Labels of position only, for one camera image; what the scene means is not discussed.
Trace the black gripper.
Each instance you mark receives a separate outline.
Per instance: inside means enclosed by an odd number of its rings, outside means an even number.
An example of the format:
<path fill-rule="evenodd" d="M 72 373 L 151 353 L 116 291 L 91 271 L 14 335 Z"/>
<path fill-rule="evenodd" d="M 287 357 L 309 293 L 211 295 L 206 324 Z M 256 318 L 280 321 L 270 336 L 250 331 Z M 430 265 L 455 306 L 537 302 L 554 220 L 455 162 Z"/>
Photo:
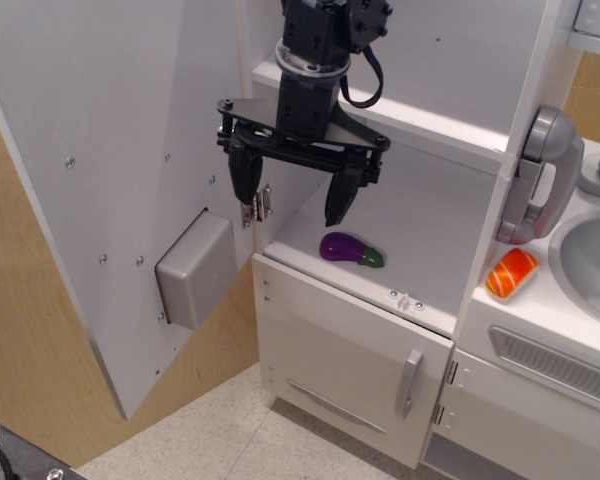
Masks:
<path fill-rule="evenodd" d="M 228 155 L 234 194 L 242 204 L 251 204 L 256 195 L 265 157 L 333 174 L 326 227 L 342 222 L 360 184 L 378 181 L 391 142 L 349 116 L 338 93 L 337 81 L 310 83 L 285 73 L 276 98 L 218 101 L 217 143 Z"/>

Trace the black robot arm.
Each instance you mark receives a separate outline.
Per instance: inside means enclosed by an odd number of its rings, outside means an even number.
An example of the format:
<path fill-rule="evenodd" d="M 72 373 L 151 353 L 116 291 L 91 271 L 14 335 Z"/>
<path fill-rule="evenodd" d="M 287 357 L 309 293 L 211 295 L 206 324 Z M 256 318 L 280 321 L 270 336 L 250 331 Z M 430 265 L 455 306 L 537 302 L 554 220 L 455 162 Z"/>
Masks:
<path fill-rule="evenodd" d="M 220 100 L 217 142 L 243 207 L 256 200 L 263 161 L 271 158 L 331 174 L 325 219 L 338 225 L 358 190 L 378 181 L 390 147 L 387 136 L 347 115 L 338 99 L 350 96 L 352 55 L 363 55 L 384 79 L 371 44 L 386 36 L 393 9 L 385 1 L 285 1 L 282 9 L 278 97 Z"/>

